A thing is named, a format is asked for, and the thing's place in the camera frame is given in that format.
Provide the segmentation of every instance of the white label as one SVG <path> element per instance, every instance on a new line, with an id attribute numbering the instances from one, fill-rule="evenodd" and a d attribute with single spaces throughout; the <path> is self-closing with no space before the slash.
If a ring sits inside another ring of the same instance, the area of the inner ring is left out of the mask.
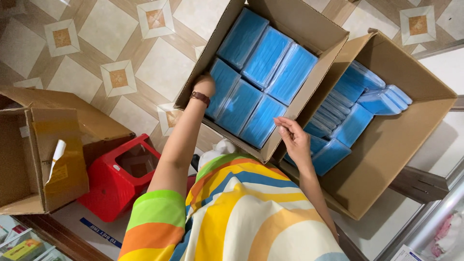
<path id="1" fill-rule="evenodd" d="M 427 261 L 407 245 L 403 245 L 390 261 Z"/>
<path id="2" fill-rule="evenodd" d="M 29 132 L 29 126 L 24 126 L 24 127 L 21 127 L 19 128 L 19 131 L 21 132 L 21 137 L 22 138 L 25 138 L 25 137 L 29 137 L 31 134 Z"/>

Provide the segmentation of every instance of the colorful striped shirt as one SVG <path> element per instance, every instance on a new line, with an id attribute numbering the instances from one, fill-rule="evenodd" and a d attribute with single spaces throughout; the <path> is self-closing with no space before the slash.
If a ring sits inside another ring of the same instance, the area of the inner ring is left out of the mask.
<path id="1" fill-rule="evenodd" d="M 274 166 L 229 154 L 203 166 L 187 199 L 134 203 L 119 261 L 349 261 L 303 192 Z"/>

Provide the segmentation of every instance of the wristwatch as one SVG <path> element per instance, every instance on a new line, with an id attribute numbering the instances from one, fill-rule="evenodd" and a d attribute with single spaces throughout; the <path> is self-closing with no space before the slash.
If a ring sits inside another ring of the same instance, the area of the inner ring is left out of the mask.
<path id="1" fill-rule="evenodd" d="M 209 103 L 211 102 L 211 100 L 209 99 L 208 96 L 204 95 L 201 92 L 197 92 L 197 91 L 192 92 L 192 95 L 190 96 L 190 98 L 195 98 L 195 99 L 198 99 L 198 100 L 206 103 L 206 108 L 209 107 Z"/>

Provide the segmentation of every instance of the woman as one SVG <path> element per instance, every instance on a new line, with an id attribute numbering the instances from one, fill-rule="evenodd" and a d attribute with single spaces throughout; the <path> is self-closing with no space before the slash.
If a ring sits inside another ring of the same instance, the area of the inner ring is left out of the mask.
<path id="1" fill-rule="evenodd" d="M 186 195 L 207 107 L 203 95 L 214 95 L 214 80 L 200 77 L 193 91 L 200 94 L 190 99 L 147 193 L 134 203 L 119 260 L 348 261 L 311 162 L 309 136 L 288 118 L 274 121 L 300 171 L 300 187 L 250 155 L 223 153 L 200 160 Z"/>

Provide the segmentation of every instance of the open cardboard box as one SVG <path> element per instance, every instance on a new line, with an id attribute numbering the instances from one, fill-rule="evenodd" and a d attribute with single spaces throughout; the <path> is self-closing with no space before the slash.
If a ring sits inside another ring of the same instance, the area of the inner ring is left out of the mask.
<path id="1" fill-rule="evenodd" d="M 296 119 L 301 126 L 309 122 L 354 59 L 413 99 L 399 115 L 374 116 L 351 154 L 319 177 L 328 206 L 359 220 L 441 122 L 457 95 L 387 36 L 370 29 L 368 35 L 342 48 L 312 102 Z M 273 157 L 281 161 L 285 153 L 280 145 Z M 280 169 L 298 182 L 298 170 L 292 165 L 282 161 Z"/>
<path id="2" fill-rule="evenodd" d="M 11 86 L 0 86 L 0 128 L 0 214 L 11 215 L 47 213 L 87 193 L 86 161 L 134 137 L 72 93 Z M 59 139 L 66 149 L 50 178 Z"/>
<path id="3" fill-rule="evenodd" d="M 305 107 L 337 54 L 346 43 L 348 32 L 301 0 L 248 0 L 248 3 L 247 8 L 268 19 L 271 26 L 288 35 L 319 58 L 306 82 L 284 115 L 285 117 L 295 119 Z M 192 93 L 192 85 L 195 79 L 209 69 L 211 62 L 215 58 L 217 49 L 244 7 L 243 0 L 231 0 L 229 2 L 216 26 L 216 30 L 190 74 L 188 81 L 178 95 L 175 102 L 176 108 L 185 109 Z M 274 150 L 282 141 L 278 131 L 275 129 L 263 148 L 257 150 L 208 119 L 204 118 L 203 123 L 227 137 L 263 163 L 270 160 Z"/>

